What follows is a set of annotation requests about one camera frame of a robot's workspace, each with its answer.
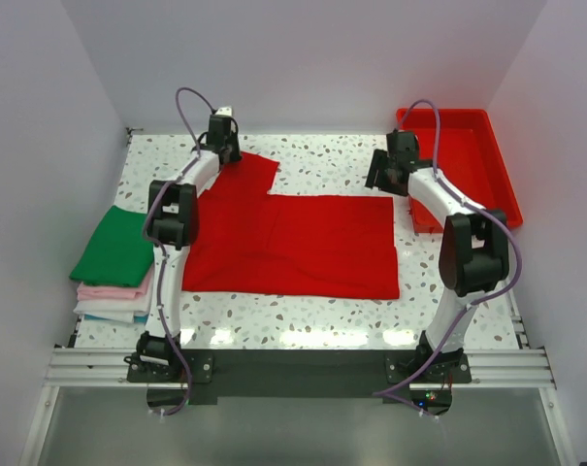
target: red towel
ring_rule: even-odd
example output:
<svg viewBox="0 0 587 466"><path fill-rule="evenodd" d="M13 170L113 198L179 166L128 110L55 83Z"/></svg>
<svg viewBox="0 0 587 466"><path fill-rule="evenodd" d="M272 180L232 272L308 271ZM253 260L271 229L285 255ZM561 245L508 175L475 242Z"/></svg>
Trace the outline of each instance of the red towel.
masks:
<svg viewBox="0 0 587 466"><path fill-rule="evenodd" d="M276 170L245 153L201 195L183 290L398 298L392 199L270 195Z"/></svg>

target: glass panel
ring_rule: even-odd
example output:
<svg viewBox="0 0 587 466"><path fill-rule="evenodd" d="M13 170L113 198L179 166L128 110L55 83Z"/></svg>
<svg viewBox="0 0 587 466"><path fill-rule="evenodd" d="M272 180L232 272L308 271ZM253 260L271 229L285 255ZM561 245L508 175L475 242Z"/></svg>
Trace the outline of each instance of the glass panel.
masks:
<svg viewBox="0 0 587 466"><path fill-rule="evenodd" d="M558 465L537 390L455 391L440 424L379 400L220 399L160 419L141 388L62 389L42 465Z"/></svg>

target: black mounting plate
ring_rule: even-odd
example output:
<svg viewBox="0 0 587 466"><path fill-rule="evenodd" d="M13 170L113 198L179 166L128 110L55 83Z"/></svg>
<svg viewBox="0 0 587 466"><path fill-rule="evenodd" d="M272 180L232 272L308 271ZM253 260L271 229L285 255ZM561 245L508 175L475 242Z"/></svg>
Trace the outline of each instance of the black mounting plate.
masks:
<svg viewBox="0 0 587 466"><path fill-rule="evenodd" d="M193 405L214 405L219 397L371 398L373 392L403 380L397 368L414 357L413 349L184 349L182 353L192 371ZM472 381L465 355L461 364L468 369L453 369L453 384ZM130 367L127 381L182 383L184 377L163 380ZM422 377L416 382L439 381ZM177 390L168 391L171 403L179 398ZM395 394L412 399L409 386Z"/></svg>

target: blue towel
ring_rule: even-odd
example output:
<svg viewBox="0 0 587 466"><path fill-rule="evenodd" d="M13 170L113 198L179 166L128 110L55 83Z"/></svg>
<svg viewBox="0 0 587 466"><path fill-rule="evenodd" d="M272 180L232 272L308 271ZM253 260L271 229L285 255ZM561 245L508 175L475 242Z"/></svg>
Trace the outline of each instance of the blue towel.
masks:
<svg viewBox="0 0 587 466"><path fill-rule="evenodd" d="M114 320L109 320L108 318L101 318L95 316L89 316L88 314L84 315L84 320L107 320L110 322L114 322ZM134 323L147 323L148 316L134 316Z"/></svg>

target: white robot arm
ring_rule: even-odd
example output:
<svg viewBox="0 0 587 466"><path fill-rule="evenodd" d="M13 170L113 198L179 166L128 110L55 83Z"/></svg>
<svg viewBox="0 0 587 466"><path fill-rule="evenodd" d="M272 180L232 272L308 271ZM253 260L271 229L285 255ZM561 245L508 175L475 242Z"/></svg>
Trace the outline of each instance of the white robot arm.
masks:
<svg viewBox="0 0 587 466"><path fill-rule="evenodd" d="M154 363L162 366L163 372L170 371L171 374L179 368L178 358L174 355L168 337L172 337L179 345L179 299L183 269L199 230L197 200L224 164L241 160L237 132L232 108L220 108L211 115L209 130L199 138L200 157L192 162L191 169L187 170L186 167L186 173L180 172L167 180L153 181L149 187L148 209L153 210L153 217L147 234L156 241L155 289L146 331L137 345L140 361L134 362ZM203 136L206 136L204 144L201 143ZM163 197L157 202L164 185L171 181L173 183L167 186ZM166 320L167 329L161 321L162 317Z"/></svg>
<svg viewBox="0 0 587 466"><path fill-rule="evenodd" d="M442 364L458 361L473 310L457 317L507 277L508 240L499 226L480 214L483 206L469 199L441 170L434 173L431 160L420 160L418 140L412 132L395 130L387 135L387 142L388 151L376 150L373 155L366 187L411 196L444 225L439 261L444 291L433 321L420 338L418 363L441 346L447 333L440 360ZM506 223L502 211L486 214ZM473 237L482 245L474 246ZM455 321L458 323L449 332Z"/></svg>

